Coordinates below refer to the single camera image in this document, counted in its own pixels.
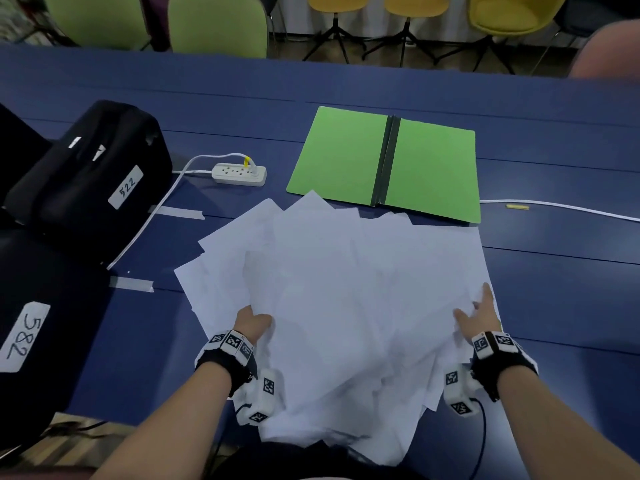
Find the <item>table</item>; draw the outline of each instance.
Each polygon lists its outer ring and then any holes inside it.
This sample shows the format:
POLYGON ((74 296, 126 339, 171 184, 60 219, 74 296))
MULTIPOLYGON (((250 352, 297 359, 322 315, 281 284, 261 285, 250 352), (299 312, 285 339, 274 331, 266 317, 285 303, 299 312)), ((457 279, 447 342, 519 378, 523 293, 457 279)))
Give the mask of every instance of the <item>table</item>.
MULTIPOLYGON (((178 186, 166 205, 205 218, 157 216, 118 263, 119 275, 152 280, 156 291, 116 290, 71 413, 137 424, 187 379, 205 337, 173 269, 200 253, 199 238, 263 199, 286 208, 299 198, 285 186, 319 105, 475 130, 482 199, 640 216, 640 86, 13 46, 0 47, 0 62, 0 102, 46 137, 59 137, 96 99, 109 98, 153 114, 173 153, 244 152, 269 172, 261 188, 224 188, 201 177, 178 186)), ((625 412, 637 409, 640 387, 640 227, 491 204, 483 206, 480 232, 505 329, 556 394, 640 460, 640 420, 625 412)), ((489 423, 478 478, 526 478, 502 407, 481 400, 489 423)), ((480 440, 481 421, 460 420, 441 405, 423 416, 405 462, 430 477, 464 478, 480 440)))

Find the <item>electrical outlet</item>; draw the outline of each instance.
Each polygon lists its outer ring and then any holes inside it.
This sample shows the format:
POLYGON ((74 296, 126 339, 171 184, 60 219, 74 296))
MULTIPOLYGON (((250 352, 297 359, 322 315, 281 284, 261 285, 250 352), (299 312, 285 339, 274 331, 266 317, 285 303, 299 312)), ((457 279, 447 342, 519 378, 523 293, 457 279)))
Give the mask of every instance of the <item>electrical outlet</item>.
POLYGON ((218 163, 213 167, 211 176, 219 184, 251 185, 261 187, 267 180, 267 169, 257 166, 258 175, 251 173, 251 167, 237 163, 218 163))

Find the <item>person's right arm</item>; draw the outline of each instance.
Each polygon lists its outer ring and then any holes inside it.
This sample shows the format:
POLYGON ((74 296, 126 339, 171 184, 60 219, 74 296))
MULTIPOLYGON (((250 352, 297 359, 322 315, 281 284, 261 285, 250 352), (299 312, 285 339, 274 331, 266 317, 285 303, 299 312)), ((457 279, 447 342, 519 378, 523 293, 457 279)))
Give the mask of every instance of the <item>person's right arm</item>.
MULTIPOLYGON (((488 284, 476 313, 454 310, 470 340, 501 331, 488 284)), ((522 460, 533 480, 640 479, 640 465, 558 399, 532 370, 516 366, 498 378, 500 400, 522 460)))

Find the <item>open folder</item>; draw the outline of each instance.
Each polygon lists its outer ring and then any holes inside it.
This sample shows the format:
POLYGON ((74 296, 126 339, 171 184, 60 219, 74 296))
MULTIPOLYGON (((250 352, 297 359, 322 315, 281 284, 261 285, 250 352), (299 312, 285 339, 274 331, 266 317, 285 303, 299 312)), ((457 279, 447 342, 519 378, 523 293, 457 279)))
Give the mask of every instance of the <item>open folder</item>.
POLYGON ((287 192, 480 222, 473 131, 320 106, 287 192))

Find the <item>person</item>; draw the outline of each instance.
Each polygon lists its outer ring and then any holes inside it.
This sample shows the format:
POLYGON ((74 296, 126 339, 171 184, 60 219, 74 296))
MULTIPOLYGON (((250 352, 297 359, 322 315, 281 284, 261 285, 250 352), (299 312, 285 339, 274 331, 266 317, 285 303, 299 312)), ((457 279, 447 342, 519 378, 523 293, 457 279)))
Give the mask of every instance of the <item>person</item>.
MULTIPOLYGON (((464 337, 502 330, 487 283, 475 313, 453 314, 464 337)), ((240 310, 234 329, 255 344, 271 324, 268 315, 240 310)), ((192 377, 117 448, 92 478, 198 479, 232 387, 230 373, 205 362, 192 377)), ((530 368, 508 367, 497 389, 522 460, 533 480, 640 479, 640 465, 558 399, 530 368)), ((259 444, 231 455, 213 478, 310 477, 421 478, 407 470, 372 467, 313 445, 259 444)))

